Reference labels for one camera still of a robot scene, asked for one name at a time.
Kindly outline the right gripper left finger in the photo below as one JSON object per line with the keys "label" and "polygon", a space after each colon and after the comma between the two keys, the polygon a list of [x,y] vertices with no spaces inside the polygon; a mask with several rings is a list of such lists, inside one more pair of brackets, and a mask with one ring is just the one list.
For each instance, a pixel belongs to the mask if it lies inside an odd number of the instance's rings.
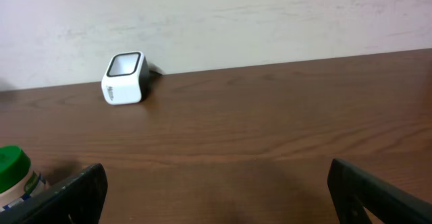
{"label": "right gripper left finger", "polygon": [[102,164],[90,165],[1,213],[1,224],[98,224],[107,195]]}

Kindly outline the white barcode scanner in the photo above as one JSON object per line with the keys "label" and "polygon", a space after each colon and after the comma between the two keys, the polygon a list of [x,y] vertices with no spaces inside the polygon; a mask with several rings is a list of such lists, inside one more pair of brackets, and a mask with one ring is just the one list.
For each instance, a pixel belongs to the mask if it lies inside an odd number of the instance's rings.
{"label": "white barcode scanner", "polygon": [[114,55],[101,80],[104,99],[110,105],[142,101],[149,89],[150,70],[141,51]]}

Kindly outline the green lid white jar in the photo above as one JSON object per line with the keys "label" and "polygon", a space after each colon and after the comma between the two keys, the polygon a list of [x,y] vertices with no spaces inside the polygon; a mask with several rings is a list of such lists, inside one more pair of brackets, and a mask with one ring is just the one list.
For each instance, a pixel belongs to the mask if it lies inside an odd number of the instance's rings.
{"label": "green lid white jar", "polygon": [[1,212],[47,190],[44,176],[33,169],[28,155],[19,146],[1,147]]}

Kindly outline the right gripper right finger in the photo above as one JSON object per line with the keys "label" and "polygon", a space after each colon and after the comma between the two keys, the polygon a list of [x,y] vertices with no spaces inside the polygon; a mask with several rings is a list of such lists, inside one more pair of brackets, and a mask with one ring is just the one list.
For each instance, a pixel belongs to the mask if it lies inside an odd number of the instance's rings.
{"label": "right gripper right finger", "polygon": [[370,223],[367,211],[383,223],[431,222],[431,204],[343,160],[333,159],[327,177],[342,224]]}

